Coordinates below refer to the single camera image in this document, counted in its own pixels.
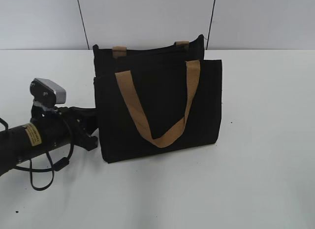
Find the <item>black tube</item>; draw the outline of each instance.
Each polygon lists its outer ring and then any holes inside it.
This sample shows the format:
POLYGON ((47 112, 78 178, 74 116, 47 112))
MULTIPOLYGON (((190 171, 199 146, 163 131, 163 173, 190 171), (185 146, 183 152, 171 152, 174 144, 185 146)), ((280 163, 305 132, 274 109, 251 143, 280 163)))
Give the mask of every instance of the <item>black tube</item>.
POLYGON ((52 115, 32 120, 31 124, 0 132, 0 176, 18 163, 64 146, 70 142, 62 119, 52 115), (38 140, 32 140, 30 127, 38 140))

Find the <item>tan handle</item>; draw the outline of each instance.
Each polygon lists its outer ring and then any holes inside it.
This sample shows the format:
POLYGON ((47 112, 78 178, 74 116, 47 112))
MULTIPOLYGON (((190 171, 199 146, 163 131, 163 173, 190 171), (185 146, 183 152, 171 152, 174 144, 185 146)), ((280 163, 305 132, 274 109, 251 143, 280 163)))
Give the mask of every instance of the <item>tan handle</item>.
POLYGON ((130 70, 115 73, 119 89, 128 107, 129 113, 141 136, 153 145, 164 148, 178 139, 184 132, 192 100, 195 96, 200 77, 200 62, 186 62, 187 69, 187 104, 185 115, 160 138, 153 139, 147 117, 135 90, 130 70))
POLYGON ((127 56, 127 48, 126 47, 121 47, 121 46, 116 46, 113 47, 113 58, 117 59, 118 57, 125 57, 127 56))
POLYGON ((176 41, 175 42, 176 47, 178 46, 184 46, 185 50, 189 50, 189 41, 176 41))

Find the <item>white surface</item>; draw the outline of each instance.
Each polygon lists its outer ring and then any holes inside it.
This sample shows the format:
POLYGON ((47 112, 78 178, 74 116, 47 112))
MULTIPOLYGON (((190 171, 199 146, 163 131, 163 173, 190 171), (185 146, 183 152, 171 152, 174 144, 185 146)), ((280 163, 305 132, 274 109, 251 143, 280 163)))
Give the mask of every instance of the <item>white surface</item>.
MULTIPOLYGON (((0 177, 0 228, 315 228, 314 56, 207 51, 223 61, 217 144, 115 164, 76 148, 44 192, 12 170, 0 177)), ((66 88, 69 106, 94 106, 91 51, 0 51, 0 70, 0 116, 11 127, 30 118, 34 77, 66 88)))
POLYGON ((0 0, 0 49, 87 49, 77 0, 0 0))
POLYGON ((89 44, 133 49, 208 34, 213 0, 79 0, 89 44))
POLYGON ((210 48, 314 49, 315 0, 217 0, 210 48))

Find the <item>white table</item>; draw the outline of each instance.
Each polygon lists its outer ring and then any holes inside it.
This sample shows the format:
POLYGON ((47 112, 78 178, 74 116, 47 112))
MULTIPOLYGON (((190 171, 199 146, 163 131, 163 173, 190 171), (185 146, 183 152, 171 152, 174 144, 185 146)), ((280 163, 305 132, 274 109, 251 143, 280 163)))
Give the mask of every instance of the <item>white table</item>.
MULTIPOLYGON (((12 170, 0 177, 0 228, 315 228, 315 51, 205 57, 223 62, 217 144, 114 164, 76 147, 43 192, 12 170)), ((29 121, 35 77, 66 88, 67 106, 94 107, 93 76, 92 51, 0 51, 0 116, 11 127, 29 121)))

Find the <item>bag handle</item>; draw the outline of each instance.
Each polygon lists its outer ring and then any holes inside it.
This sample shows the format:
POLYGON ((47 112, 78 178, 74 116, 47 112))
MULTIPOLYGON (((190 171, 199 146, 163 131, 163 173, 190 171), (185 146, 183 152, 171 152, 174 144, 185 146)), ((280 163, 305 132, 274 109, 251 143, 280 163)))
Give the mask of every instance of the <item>bag handle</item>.
POLYGON ((124 101, 127 105, 131 118, 140 135, 158 148, 164 148, 175 142, 184 132, 188 119, 192 100, 199 84, 200 62, 199 60, 186 62, 187 70, 187 103, 185 115, 173 125, 160 138, 153 139, 146 114, 143 111, 139 97, 135 90, 130 70, 115 73, 117 83, 124 101))
POLYGON ((127 48, 122 46, 115 46, 112 48, 113 58, 117 59, 118 57, 127 56, 127 48))
POLYGON ((186 51, 189 50, 189 41, 176 41, 175 42, 175 46, 183 46, 185 48, 186 51))
MULTIPOLYGON (((189 50, 189 41, 176 41, 175 46, 183 46, 185 50, 189 50)), ((123 46, 115 46, 112 48, 113 58, 117 59, 118 57, 127 56, 127 48, 123 46)))

